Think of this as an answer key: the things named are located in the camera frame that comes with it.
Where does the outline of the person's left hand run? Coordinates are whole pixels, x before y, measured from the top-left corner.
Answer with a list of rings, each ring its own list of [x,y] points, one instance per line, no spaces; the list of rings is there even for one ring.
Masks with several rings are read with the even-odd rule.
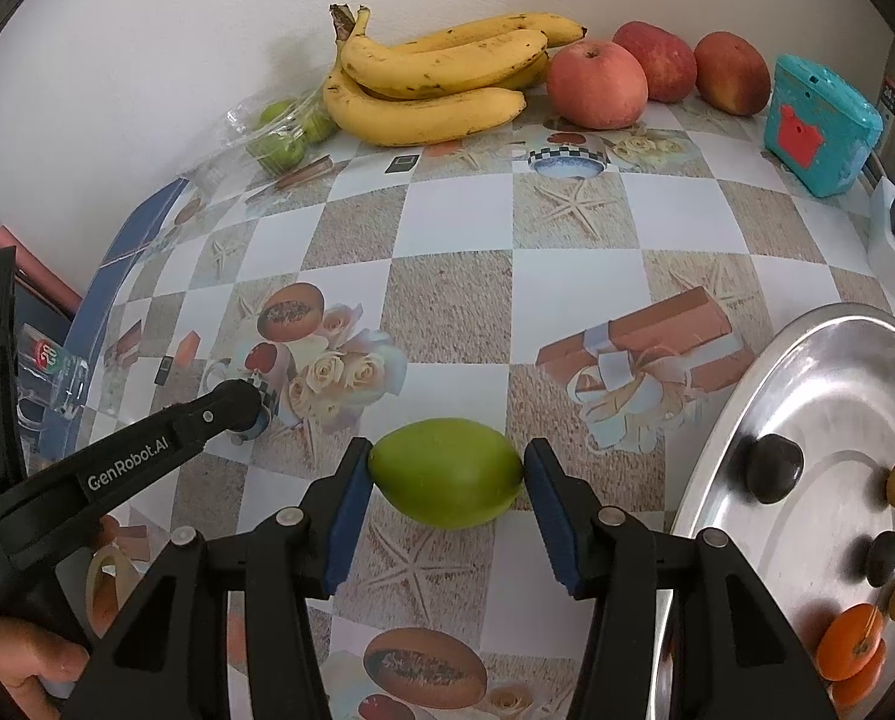
[[[112,543],[119,528],[121,524],[111,515],[101,518],[101,530],[93,550]],[[101,637],[117,616],[119,605],[116,580],[103,574],[98,582],[91,597],[88,622]],[[61,718],[61,711],[47,694],[41,679],[75,683],[82,676],[88,658],[82,645],[36,628],[31,622],[0,616],[0,681],[28,718]]]

